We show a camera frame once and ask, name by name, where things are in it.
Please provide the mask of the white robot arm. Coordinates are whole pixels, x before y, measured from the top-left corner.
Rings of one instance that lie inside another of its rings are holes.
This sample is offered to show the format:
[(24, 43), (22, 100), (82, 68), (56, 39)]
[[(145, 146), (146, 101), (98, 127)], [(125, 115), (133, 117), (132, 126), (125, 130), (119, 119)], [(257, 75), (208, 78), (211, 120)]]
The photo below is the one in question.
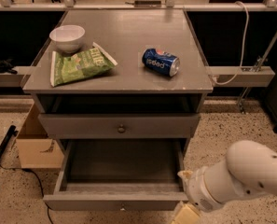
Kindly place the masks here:
[(226, 203), (271, 194), (277, 196), (277, 153), (250, 140), (233, 143), (224, 160), (178, 173), (187, 201), (174, 209), (170, 224), (197, 224), (203, 212)]

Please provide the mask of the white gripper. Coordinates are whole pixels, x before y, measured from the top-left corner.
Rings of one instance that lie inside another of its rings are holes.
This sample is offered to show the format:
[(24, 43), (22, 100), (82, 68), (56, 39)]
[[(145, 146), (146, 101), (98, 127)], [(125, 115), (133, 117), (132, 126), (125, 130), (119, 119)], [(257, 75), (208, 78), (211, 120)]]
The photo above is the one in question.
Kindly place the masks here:
[(224, 206), (213, 198), (206, 187), (204, 180), (206, 169), (207, 167), (204, 166), (194, 172), (189, 170), (178, 172), (184, 192), (191, 204), (180, 202), (174, 209), (171, 224), (197, 224), (201, 215), (198, 209), (203, 212), (213, 212)]

